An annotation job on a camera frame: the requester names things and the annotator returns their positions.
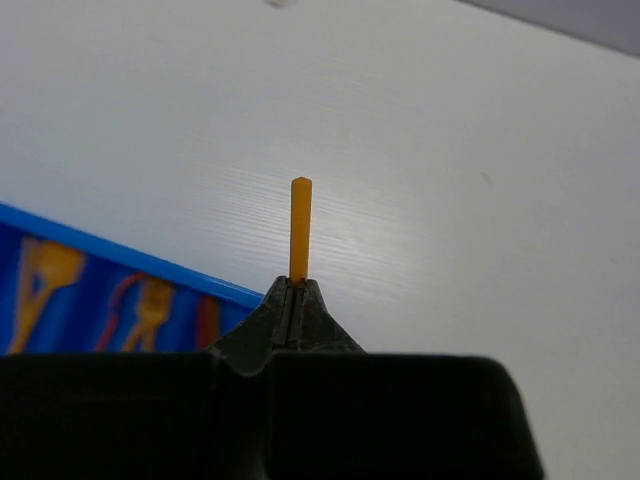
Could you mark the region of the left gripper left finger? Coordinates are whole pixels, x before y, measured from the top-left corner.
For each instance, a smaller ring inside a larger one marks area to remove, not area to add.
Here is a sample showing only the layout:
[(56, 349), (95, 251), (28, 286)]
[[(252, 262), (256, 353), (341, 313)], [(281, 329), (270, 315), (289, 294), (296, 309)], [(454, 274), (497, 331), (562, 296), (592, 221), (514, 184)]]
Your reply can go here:
[(289, 315), (291, 298), (291, 281), (285, 276), (277, 277), (260, 304), (212, 346), (212, 355), (239, 376), (259, 374), (267, 363), (281, 320)]

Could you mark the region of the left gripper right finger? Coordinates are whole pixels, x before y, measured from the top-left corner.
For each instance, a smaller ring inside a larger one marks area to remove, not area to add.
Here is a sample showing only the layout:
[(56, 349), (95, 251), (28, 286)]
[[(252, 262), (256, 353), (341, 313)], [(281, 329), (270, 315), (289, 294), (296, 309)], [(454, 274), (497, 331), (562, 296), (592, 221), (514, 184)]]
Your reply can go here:
[(364, 349), (329, 314), (315, 280), (305, 280), (294, 290), (292, 349), (298, 352), (364, 353)]

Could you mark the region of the orange chopstick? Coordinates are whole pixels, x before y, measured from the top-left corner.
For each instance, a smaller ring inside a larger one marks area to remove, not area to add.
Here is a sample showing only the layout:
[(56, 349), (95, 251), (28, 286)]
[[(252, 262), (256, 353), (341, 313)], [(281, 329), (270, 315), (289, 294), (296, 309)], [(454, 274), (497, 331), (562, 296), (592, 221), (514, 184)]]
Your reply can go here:
[(308, 275), (312, 181), (305, 177), (291, 182), (289, 278), (298, 284)]

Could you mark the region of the orange spoon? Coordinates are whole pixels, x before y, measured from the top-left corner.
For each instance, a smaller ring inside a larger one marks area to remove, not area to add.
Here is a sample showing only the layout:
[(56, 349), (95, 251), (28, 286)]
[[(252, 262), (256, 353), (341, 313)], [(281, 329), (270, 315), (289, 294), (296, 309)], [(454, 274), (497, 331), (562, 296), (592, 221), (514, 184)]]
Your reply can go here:
[(52, 296), (78, 282), (86, 255), (60, 243), (24, 237), (8, 354), (22, 353)]

